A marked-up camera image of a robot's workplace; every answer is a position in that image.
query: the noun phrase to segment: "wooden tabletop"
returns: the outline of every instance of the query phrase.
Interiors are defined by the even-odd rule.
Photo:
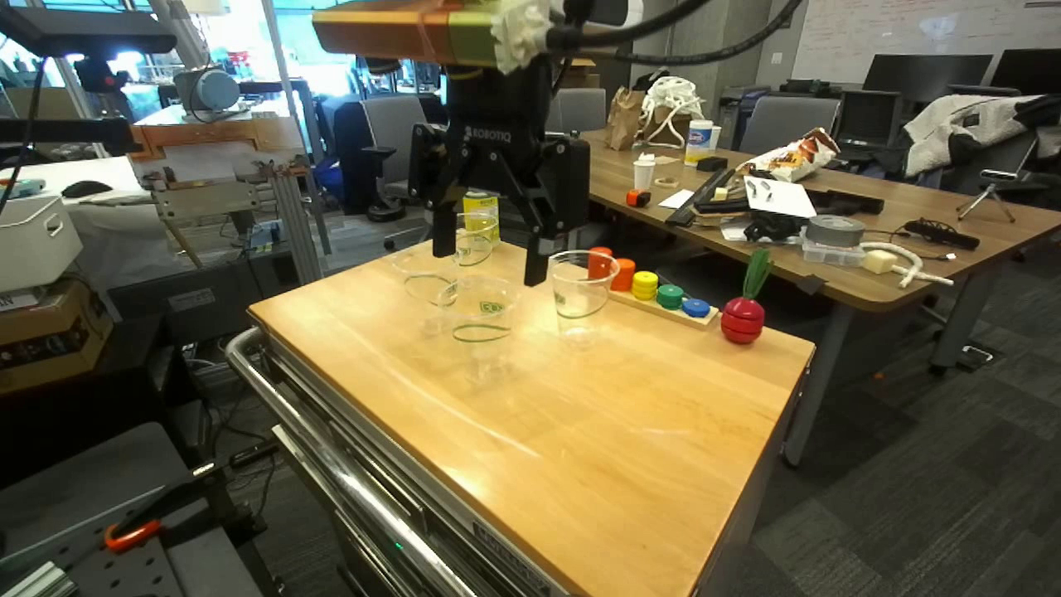
[[[659,204],[677,193],[677,188],[698,188],[706,175],[698,170],[679,167],[675,159],[669,167],[656,167],[656,188],[652,204],[646,211],[631,211],[626,188],[634,181],[634,156],[638,152],[618,152],[603,145],[603,133],[584,133],[591,143],[591,199],[618,211],[631,219],[639,219],[646,225],[668,228],[668,216],[675,211],[664,211]],[[729,162],[744,162],[744,152],[721,152]],[[889,181],[869,181],[869,175],[854,175],[839,170],[822,170],[811,181],[803,181],[807,188],[836,188],[836,193],[854,193],[854,195],[875,195],[886,204],[880,216],[856,216],[866,225],[866,242],[897,242],[907,247],[918,255],[930,255],[927,271],[934,277],[952,277],[962,279],[1003,255],[1013,255],[1014,249],[1061,228],[1061,212],[1050,211],[1030,211],[1030,205],[1014,205],[1019,224],[1007,224],[1006,212],[992,204],[980,205],[966,224],[955,219],[958,205],[969,205],[969,195],[958,193],[941,193],[930,186],[910,186],[910,182],[889,182]],[[677,236],[702,242],[711,253],[733,255],[733,259],[751,259],[751,242],[725,242],[721,232],[722,216],[699,216],[693,228],[669,228]],[[921,242],[921,240],[897,240],[910,219],[941,219],[955,225],[966,236],[980,236],[982,247],[975,253],[955,253],[955,264],[932,264],[932,255],[944,255],[941,247]],[[862,269],[844,269],[844,265],[822,265],[803,259],[799,249],[792,247],[769,247],[772,255],[772,271],[788,282],[803,279],[818,279],[822,297],[844,306],[854,306],[860,312],[897,312],[930,291],[930,282],[913,282],[910,289],[899,289],[899,277],[872,277]]]
[[[415,247],[265,300],[251,320],[575,592],[690,594],[812,347],[765,333],[738,349],[634,300],[570,347],[544,282],[522,287],[499,349],[471,349],[425,333],[402,259],[430,264]],[[522,259],[500,249],[471,271],[517,282]]]

